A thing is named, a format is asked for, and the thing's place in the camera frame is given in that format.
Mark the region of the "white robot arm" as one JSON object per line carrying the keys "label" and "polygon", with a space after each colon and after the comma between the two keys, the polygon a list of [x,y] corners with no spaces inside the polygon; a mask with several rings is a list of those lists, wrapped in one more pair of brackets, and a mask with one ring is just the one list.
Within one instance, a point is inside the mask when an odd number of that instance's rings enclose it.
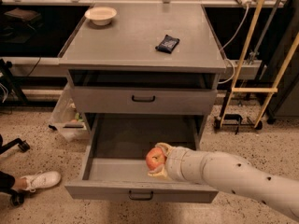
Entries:
{"label": "white robot arm", "polygon": [[299,181],[263,172],[240,156],[158,143],[148,152],[146,164],[151,177],[205,184],[299,220]]}

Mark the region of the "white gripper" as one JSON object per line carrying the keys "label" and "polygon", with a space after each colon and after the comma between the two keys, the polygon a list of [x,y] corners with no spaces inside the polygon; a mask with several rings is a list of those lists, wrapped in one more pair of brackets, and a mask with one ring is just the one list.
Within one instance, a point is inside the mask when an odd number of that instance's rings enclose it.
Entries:
{"label": "white gripper", "polygon": [[165,167],[159,165],[154,170],[148,171],[148,176],[169,180],[169,178],[196,184],[205,184],[202,176],[202,162],[205,151],[194,151],[186,147],[172,147],[167,143],[157,143],[163,154],[167,157]]}

